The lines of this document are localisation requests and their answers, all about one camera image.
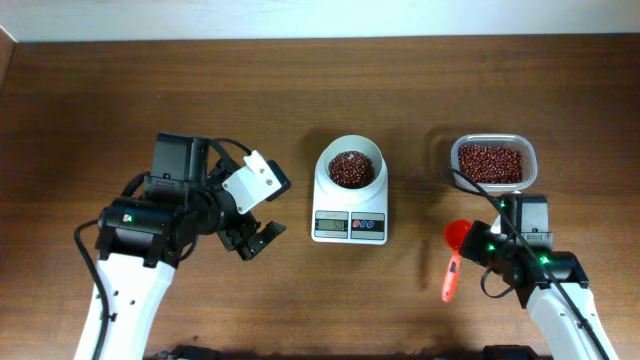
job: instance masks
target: kitchen scale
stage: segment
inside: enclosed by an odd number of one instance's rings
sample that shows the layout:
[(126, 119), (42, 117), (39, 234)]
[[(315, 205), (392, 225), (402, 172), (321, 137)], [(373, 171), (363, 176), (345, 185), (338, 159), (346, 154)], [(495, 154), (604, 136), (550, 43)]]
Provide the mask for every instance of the kitchen scale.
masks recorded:
[[(347, 189), (329, 178), (329, 163), (345, 151), (371, 159), (374, 180), (361, 189)], [(389, 179), (387, 164), (371, 140), (348, 135), (336, 139), (320, 155), (313, 186), (311, 238), (317, 242), (382, 245), (388, 239)]]

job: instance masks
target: container of beans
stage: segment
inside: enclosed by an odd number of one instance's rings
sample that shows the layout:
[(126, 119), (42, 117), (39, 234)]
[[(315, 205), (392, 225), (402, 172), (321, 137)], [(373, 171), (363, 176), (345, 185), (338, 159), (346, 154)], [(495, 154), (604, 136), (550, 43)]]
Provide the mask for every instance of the container of beans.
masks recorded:
[[(476, 181), (487, 192), (510, 192), (531, 186), (538, 176), (533, 146), (527, 139), (508, 134), (466, 135), (451, 148), (451, 167)], [(477, 191), (455, 175), (456, 183)]]

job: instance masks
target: white background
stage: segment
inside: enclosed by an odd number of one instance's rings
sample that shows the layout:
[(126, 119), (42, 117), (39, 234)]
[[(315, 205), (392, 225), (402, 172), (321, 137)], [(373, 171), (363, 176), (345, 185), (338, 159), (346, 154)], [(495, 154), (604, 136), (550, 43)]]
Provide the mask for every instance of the white background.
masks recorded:
[(0, 0), (18, 41), (640, 31), (640, 0)]

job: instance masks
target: wooden table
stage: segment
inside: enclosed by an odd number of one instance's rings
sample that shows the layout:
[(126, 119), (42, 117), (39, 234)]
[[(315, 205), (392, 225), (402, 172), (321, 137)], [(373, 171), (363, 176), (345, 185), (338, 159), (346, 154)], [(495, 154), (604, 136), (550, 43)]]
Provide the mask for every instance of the wooden table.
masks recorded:
[[(259, 220), (289, 229), (255, 260), (201, 241), (177, 271), (147, 354), (195, 344), (260, 354), (385, 354), (546, 345), (515, 295), (463, 262), (440, 300), (444, 226), (492, 221), (438, 168), (470, 133), (531, 141), (557, 250), (591, 280), (622, 359), (640, 343), (640, 37), (19, 44), (0, 97), (0, 357), (73, 356), (91, 278), (72, 240), (151, 165), (160, 131), (241, 140), (293, 182)], [(315, 162), (344, 134), (390, 169), (382, 247), (310, 238)], [(95, 230), (85, 241), (93, 246)], [(494, 278), (490, 291), (503, 284)]]

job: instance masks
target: red spoon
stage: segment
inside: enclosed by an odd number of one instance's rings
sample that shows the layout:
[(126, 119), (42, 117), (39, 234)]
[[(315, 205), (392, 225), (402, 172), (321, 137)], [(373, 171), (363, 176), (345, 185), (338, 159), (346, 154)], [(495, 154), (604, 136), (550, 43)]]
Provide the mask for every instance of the red spoon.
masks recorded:
[(467, 220), (456, 220), (444, 229), (444, 241), (449, 245), (453, 254), (447, 266), (447, 273), (442, 284), (442, 301), (449, 302), (453, 299), (458, 285), (458, 275), (460, 274), (460, 246), (471, 229), (471, 223)]

